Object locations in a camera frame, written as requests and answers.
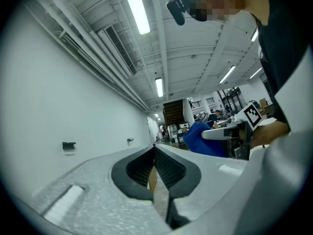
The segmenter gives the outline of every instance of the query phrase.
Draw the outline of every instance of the black clothing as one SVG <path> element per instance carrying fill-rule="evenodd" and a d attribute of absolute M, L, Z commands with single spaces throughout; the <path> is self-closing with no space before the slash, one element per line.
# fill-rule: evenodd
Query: black clothing
<path fill-rule="evenodd" d="M 264 54 L 261 63 L 268 82 L 275 95 L 293 71 L 297 68 L 302 56 L 308 47 L 305 25 L 309 24 L 305 18 L 300 20 L 300 9 L 306 9 L 297 4 L 297 0 L 269 0 L 268 25 L 263 26 L 257 20 L 259 42 Z M 287 120 L 277 104 L 273 100 L 273 116 L 279 121 L 287 123 Z"/>
<path fill-rule="evenodd" d="M 207 125 L 210 126 L 210 128 L 213 128 L 214 121 L 217 122 L 216 114 L 210 114 L 209 118 L 207 119 Z"/>

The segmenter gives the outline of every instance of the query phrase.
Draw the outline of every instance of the white wall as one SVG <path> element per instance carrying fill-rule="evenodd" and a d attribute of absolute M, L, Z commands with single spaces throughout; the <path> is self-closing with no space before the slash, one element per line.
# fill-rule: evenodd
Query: white wall
<path fill-rule="evenodd" d="M 239 89 L 247 103 L 251 100 L 259 102 L 262 98 L 265 98 L 267 101 L 270 100 L 269 94 L 259 76 L 250 79 L 247 84 L 239 86 Z"/>
<path fill-rule="evenodd" d="M 2 38 L 1 170 L 31 195 L 79 163 L 149 144 L 146 114 L 78 65 L 23 11 Z M 72 156 L 63 141 L 77 142 Z"/>
<path fill-rule="evenodd" d="M 189 124 L 189 127 L 193 125 L 195 120 L 187 98 L 182 100 L 182 114 L 184 120 Z"/>

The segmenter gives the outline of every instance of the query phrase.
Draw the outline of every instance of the human arm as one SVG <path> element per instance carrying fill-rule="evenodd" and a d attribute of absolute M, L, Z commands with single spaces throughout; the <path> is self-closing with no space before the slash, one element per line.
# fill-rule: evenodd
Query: human arm
<path fill-rule="evenodd" d="M 251 149 L 258 145 L 270 144 L 276 138 L 289 133 L 289 126 L 286 123 L 275 121 L 268 125 L 259 126 L 254 131 Z"/>
<path fill-rule="evenodd" d="M 218 126 L 218 124 L 217 124 L 217 122 L 216 122 L 216 121 L 214 121 L 214 124 L 213 124 L 213 129 L 219 129 L 219 126 Z"/>

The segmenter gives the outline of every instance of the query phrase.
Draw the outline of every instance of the ceiling beam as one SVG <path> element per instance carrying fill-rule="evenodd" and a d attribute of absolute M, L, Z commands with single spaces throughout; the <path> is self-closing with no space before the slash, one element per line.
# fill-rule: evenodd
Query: ceiling beam
<path fill-rule="evenodd" d="M 246 64 L 247 60 L 249 60 L 249 58 L 251 57 L 251 55 L 256 54 L 258 52 L 258 47 L 259 47 L 259 40 L 256 39 L 250 46 L 250 48 L 248 49 L 248 51 L 246 52 L 246 54 L 243 56 L 243 58 L 240 60 L 240 62 L 238 63 L 237 67 L 236 67 L 236 71 L 242 71 L 244 65 Z M 232 72 L 229 77 L 227 78 L 228 80 L 231 79 L 231 77 L 234 75 L 234 72 Z"/>
<path fill-rule="evenodd" d="M 209 63 L 207 64 L 204 73 L 202 74 L 202 77 L 200 78 L 196 88 L 195 88 L 195 93 L 198 93 L 200 86 L 203 85 L 205 83 L 205 81 L 207 80 L 208 76 L 211 74 L 211 72 L 214 70 L 220 55 L 223 52 L 223 49 L 227 43 L 228 37 L 230 36 L 233 26 L 234 26 L 234 22 L 235 22 L 236 16 L 233 16 L 231 18 L 231 20 L 227 21 L 224 23 L 221 35 L 219 37 L 219 40 L 216 44 L 216 47 L 214 49 L 213 55 L 209 60 Z"/>
<path fill-rule="evenodd" d="M 243 75 L 244 79 L 249 80 L 249 78 L 261 67 L 262 67 L 262 64 L 259 59 L 258 61 L 255 62 L 255 64 L 251 67 L 251 69 Z"/>
<path fill-rule="evenodd" d="M 165 94 L 166 94 L 166 100 L 168 100 L 168 69 L 167 69 L 166 42 L 165 42 L 162 9 L 161 9 L 160 0 L 152 0 L 152 3 L 153 3 L 153 8 L 155 10 L 155 15 L 156 15 L 156 25 L 157 25 L 157 31 L 158 31 L 161 60 L 162 60 L 163 70 L 164 70 Z"/>

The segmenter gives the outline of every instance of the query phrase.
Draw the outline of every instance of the ceiling light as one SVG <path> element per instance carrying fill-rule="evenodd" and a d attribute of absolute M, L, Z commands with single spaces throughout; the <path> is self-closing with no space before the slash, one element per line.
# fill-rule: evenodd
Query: ceiling light
<path fill-rule="evenodd" d="M 142 0 L 127 0 L 131 7 L 133 16 L 135 18 L 139 33 L 145 34 L 150 32 L 150 27 L 146 15 L 145 8 L 143 7 Z"/>
<path fill-rule="evenodd" d="M 255 72 L 255 74 L 253 74 L 251 77 L 249 77 L 249 79 L 253 78 L 253 77 L 256 75 L 256 73 L 258 73 L 261 69 L 262 69 L 262 67 L 259 68 L 259 69 Z"/>
<path fill-rule="evenodd" d="M 231 74 L 231 72 L 236 68 L 236 66 L 230 67 L 229 71 L 226 73 L 226 75 L 221 79 L 220 84 L 224 82 L 224 80 Z"/>
<path fill-rule="evenodd" d="M 258 31 L 258 28 L 256 28 L 252 37 L 251 37 L 251 41 L 254 42 L 254 40 L 257 38 L 258 34 L 259 34 L 259 31 Z"/>
<path fill-rule="evenodd" d="M 163 86 L 162 86 L 162 78 L 156 78 L 156 88 L 157 88 L 157 93 L 158 96 L 161 97 L 163 96 Z"/>

